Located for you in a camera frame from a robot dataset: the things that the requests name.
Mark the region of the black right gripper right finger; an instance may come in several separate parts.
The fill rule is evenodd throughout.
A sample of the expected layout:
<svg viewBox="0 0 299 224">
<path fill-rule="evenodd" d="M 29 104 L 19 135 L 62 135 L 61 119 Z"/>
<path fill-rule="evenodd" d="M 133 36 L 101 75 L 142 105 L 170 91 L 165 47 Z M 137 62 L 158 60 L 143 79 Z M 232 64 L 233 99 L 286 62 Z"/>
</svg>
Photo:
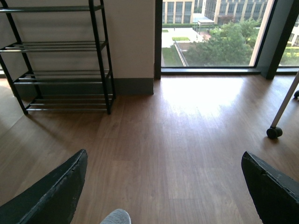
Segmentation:
<svg viewBox="0 0 299 224">
<path fill-rule="evenodd" d="M 264 224 L 299 222 L 299 183 L 246 151 L 241 167 L 257 213 Z"/>
</svg>

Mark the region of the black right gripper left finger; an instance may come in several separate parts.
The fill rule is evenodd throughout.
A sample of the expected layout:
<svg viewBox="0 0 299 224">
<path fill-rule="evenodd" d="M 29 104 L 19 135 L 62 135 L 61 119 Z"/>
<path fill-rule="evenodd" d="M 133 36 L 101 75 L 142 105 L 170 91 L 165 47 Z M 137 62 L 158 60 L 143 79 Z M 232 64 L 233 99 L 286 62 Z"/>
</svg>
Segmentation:
<svg viewBox="0 0 299 224">
<path fill-rule="evenodd" d="M 69 224 L 85 183 L 87 152 L 63 164 L 0 207 L 2 224 Z"/>
</svg>

